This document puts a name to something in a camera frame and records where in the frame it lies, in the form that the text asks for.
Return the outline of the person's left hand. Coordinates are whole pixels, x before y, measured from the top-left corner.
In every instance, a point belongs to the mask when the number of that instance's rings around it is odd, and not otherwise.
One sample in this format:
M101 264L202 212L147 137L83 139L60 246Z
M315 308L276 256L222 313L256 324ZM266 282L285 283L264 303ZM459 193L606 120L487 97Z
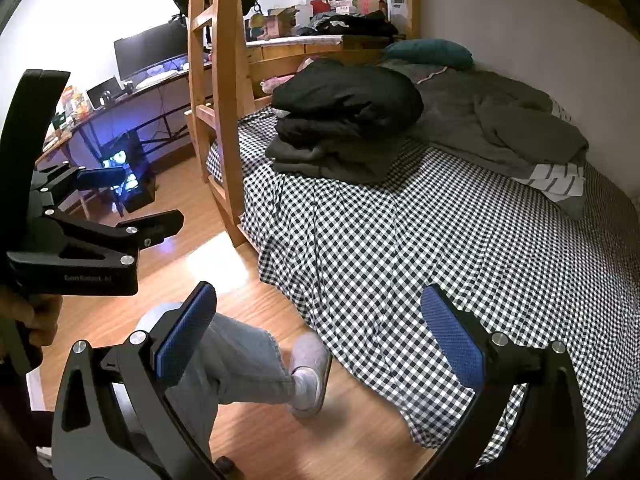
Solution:
M39 295L23 298L1 289L1 317L23 323L29 330L29 342L37 348L47 347L58 332L63 297Z

